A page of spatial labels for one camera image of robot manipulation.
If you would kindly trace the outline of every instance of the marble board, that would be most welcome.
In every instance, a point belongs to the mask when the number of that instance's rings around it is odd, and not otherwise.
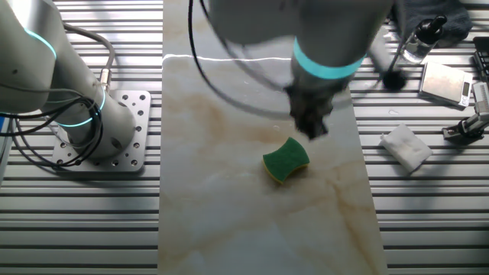
[[[190,56],[187,9],[188,2],[165,1],[159,274],[387,274],[351,104],[332,113],[330,135],[314,142],[292,121],[227,105]],[[215,85],[242,102],[287,112],[287,97],[243,73],[194,9],[197,53]],[[290,38],[251,53],[249,66],[279,83],[290,80]],[[337,98],[351,101],[348,90]],[[288,137],[305,147],[310,165],[277,186],[261,158]]]

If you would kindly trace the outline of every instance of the metal mounting plate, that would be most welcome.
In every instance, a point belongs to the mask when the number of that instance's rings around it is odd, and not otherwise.
[[[149,125],[151,94],[147,91],[111,91],[112,98],[124,103],[134,116],[136,130],[134,137],[125,150],[114,157],[105,160],[85,160],[79,166],[57,170],[58,173],[136,173],[144,166],[147,128]],[[67,139],[66,133],[60,128],[60,136]],[[56,139],[53,152],[53,162],[67,162],[78,153],[69,145]]]

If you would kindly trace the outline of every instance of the green scouring pad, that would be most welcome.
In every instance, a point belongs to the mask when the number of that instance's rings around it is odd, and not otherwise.
[[[283,183],[292,172],[306,167],[309,164],[309,157],[304,147],[289,137],[278,150],[263,156],[263,164],[272,179]]]

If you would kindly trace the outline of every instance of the teal light ring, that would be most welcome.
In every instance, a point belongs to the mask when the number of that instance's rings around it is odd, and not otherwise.
[[[102,99],[102,104],[100,105],[100,109],[99,109],[100,111],[102,110],[102,108],[104,108],[104,104],[105,104],[105,90],[103,91],[103,93],[104,93],[104,97]],[[78,126],[82,126],[82,125],[85,125],[85,124],[91,122],[92,119],[93,118],[89,118],[89,119],[85,120],[84,122],[80,122],[80,123],[75,124],[75,125],[64,125],[64,124],[61,124],[61,123],[58,123],[58,125],[59,126],[62,126],[62,127],[78,127]]]
[[[356,70],[360,67],[363,62],[365,56],[363,56],[359,61],[356,61],[353,64],[341,67],[330,67],[323,66],[312,61],[308,58],[304,52],[299,47],[299,42],[297,42],[297,38],[293,44],[293,55],[295,56],[299,65],[308,73],[312,74],[315,77],[319,77],[320,79],[342,79],[347,76],[352,75],[356,72]]]
[[[44,43],[44,45],[46,45],[53,52],[54,59],[56,60],[56,58],[57,58],[56,51],[54,50],[53,46],[51,46],[51,44],[49,44],[49,42],[47,42],[39,34],[36,34],[35,32],[28,30],[27,28],[25,28],[25,32],[27,32],[31,37],[34,37],[37,40],[39,40],[40,42]]]

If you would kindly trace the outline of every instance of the white cloth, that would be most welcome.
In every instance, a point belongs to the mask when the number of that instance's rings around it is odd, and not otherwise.
[[[387,136],[382,135],[381,140],[381,145],[410,173],[432,154],[431,149],[404,124],[399,125]]]

